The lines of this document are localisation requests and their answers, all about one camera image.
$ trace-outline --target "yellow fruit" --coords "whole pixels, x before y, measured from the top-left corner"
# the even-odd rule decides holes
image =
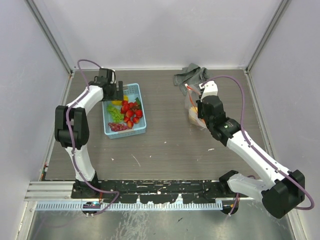
[[[128,100],[129,100],[128,96],[127,96],[127,95],[124,95],[124,96],[123,96],[123,100],[124,100],[124,101],[128,101]],[[119,100],[111,101],[111,103],[112,103],[113,105],[116,105],[116,106],[121,106],[121,105],[122,105],[122,101],[119,101]]]
[[[199,125],[196,119],[198,119],[198,108],[196,106],[193,106],[189,109],[189,120],[192,124]],[[205,120],[203,119],[199,119],[199,120],[203,122],[203,124],[206,124]]]

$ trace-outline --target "red grapes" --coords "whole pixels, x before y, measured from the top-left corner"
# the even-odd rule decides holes
[[[109,122],[108,126],[111,128],[111,131],[113,131],[113,132],[119,132],[119,131],[123,131],[123,130],[128,130],[129,129],[129,127],[126,126],[123,123]]]

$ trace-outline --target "white debris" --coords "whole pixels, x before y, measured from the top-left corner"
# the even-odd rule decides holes
[[[138,162],[138,160],[136,159],[136,157],[133,156],[132,154],[131,154],[131,156],[136,160],[136,162],[139,164],[139,167],[141,168],[141,165],[140,165],[140,163]]]

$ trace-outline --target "black mounting plate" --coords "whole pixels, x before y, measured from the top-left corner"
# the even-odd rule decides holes
[[[179,194],[181,194],[183,203],[215,203],[216,198],[234,198],[235,193],[223,192],[220,188],[220,182],[216,180],[106,180],[99,181],[100,189],[105,191],[119,191],[117,202],[133,204],[137,202],[138,196],[140,202],[147,204],[174,203]],[[72,199],[92,198],[86,191],[72,190]],[[102,195],[105,203],[110,203],[115,194]]]

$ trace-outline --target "wooden table surface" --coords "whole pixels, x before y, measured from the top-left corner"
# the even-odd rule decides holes
[[[145,134],[109,139],[104,134],[102,104],[88,114],[90,138],[88,152],[99,179],[218,179],[229,170],[243,175],[255,172],[234,152],[212,138],[207,129],[190,124],[184,107],[185,97],[173,84],[177,70],[117,71],[118,81],[138,83],[141,90],[147,129]],[[211,70],[212,76],[231,75],[238,78],[245,89],[244,126],[257,144],[263,146],[247,80],[242,70]],[[86,71],[93,80],[97,71]],[[227,78],[216,81],[218,95],[228,117],[240,121],[241,93]],[[67,103],[85,89],[76,72]],[[46,179],[75,179],[69,155],[55,142]]]

